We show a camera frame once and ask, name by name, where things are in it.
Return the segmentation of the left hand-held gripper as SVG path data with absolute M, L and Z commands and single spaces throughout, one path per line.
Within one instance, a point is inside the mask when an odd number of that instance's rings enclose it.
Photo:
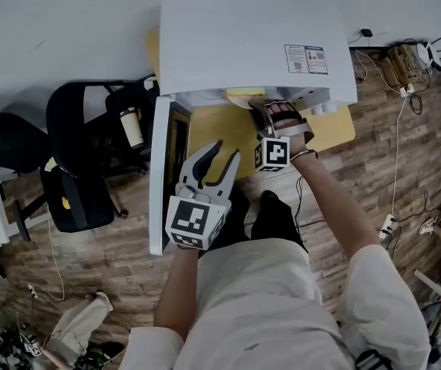
M 208 143 L 181 167 L 178 191 L 170 197 L 165 225 L 167 236 L 178 246 L 207 250 L 231 211 L 229 196 L 241 162 L 239 149 L 231 154 L 217 181 L 202 183 L 222 145 L 222 140 Z

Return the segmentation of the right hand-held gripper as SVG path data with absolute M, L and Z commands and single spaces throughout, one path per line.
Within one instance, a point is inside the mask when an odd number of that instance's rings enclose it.
M 255 170 L 257 172 L 275 172 L 288 167 L 291 160 L 291 140 L 302 141 L 303 150 L 307 153 L 307 143 L 314 137 L 314 132 L 306 118 L 301 115 L 301 123 L 297 126 L 275 129 L 266 106 L 272 103 L 287 103 L 294 109 L 289 101 L 270 101 L 267 103 L 249 102 L 251 118 L 257 131 L 258 145 L 254 151 Z

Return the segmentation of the person's right hand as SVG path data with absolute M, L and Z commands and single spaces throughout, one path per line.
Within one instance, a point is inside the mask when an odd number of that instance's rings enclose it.
M 290 104 L 272 103 L 265 107 L 275 129 L 297 126 L 301 115 Z

